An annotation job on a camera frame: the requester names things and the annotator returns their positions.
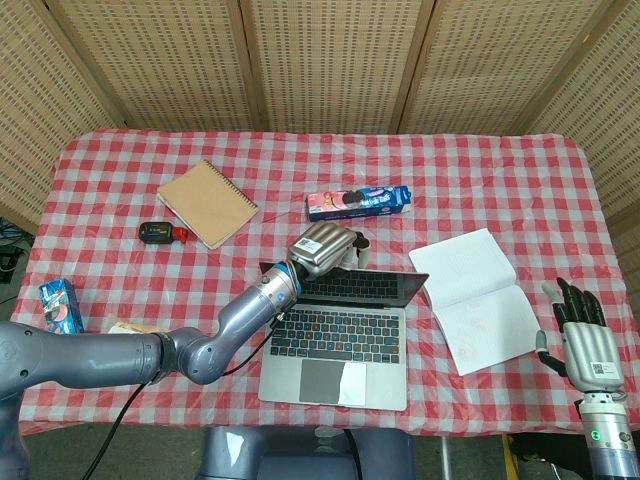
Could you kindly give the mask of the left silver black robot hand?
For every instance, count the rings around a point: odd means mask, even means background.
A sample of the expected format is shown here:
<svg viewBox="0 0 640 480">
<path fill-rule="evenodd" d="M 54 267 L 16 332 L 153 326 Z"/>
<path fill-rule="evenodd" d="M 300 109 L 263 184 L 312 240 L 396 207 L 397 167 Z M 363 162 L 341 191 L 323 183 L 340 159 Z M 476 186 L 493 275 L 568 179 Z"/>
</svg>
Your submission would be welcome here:
<svg viewBox="0 0 640 480">
<path fill-rule="evenodd" d="M 298 280 L 312 281 L 335 268 L 365 268 L 370 245 L 361 232 L 334 222 L 318 221 L 288 247 L 287 263 L 293 267 Z"/>
</svg>

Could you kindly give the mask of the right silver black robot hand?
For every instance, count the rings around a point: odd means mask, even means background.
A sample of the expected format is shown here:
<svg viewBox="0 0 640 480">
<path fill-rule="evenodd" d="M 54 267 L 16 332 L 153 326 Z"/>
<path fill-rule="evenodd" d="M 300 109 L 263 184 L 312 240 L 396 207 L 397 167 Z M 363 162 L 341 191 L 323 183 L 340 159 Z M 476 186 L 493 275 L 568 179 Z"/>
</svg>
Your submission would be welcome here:
<svg viewBox="0 0 640 480">
<path fill-rule="evenodd" d="M 551 301 L 563 357 L 558 359 L 549 353 L 546 333 L 540 330 L 535 339 L 539 360 L 580 392 L 621 390 L 624 376 L 619 351 L 599 300 L 590 291 L 581 290 L 561 277 L 556 283 L 553 287 L 545 282 L 542 290 Z"/>
</svg>

